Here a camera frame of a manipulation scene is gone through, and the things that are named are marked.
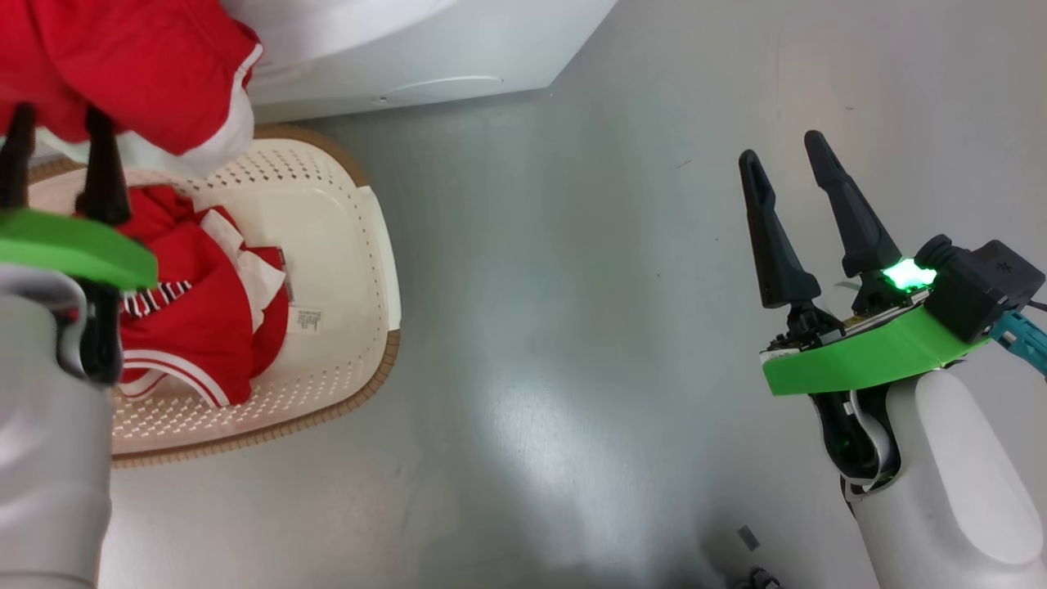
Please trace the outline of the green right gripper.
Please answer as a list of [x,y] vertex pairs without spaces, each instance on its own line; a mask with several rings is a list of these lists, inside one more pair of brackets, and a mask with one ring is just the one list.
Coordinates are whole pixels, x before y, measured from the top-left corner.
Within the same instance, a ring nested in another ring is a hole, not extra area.
[[[775,397],[847,392],[942,369],[982,347],[988,338],[965,343],[925,308],[936,273],[903,254],[825,135],[804,135],[816,185],[826,192],[844,247],[843,272],[856,278],[882,272],[887,286],[908,295],[911,305],[893,307],[845,323],[845,335],[816,348],[760,353],[762,372]],[[753,150],[738,157],[745,216],[762,307],[812,305],[821,287],[805,271],[775,212],[775,191]]]

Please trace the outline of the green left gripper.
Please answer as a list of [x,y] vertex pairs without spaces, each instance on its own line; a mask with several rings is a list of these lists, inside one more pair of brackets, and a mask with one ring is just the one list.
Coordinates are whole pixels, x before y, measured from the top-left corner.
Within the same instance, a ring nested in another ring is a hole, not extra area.
[[90,137],[88,164],[75,201],[75,212],[85,218],[27,209],[36,108],[29,103],[16,105],[1,149],[1,260],[121,291],[149,290],[160,282],[160,268],[152,251],[112,228],[132,217],[115,126],[90,106],[86,129]]

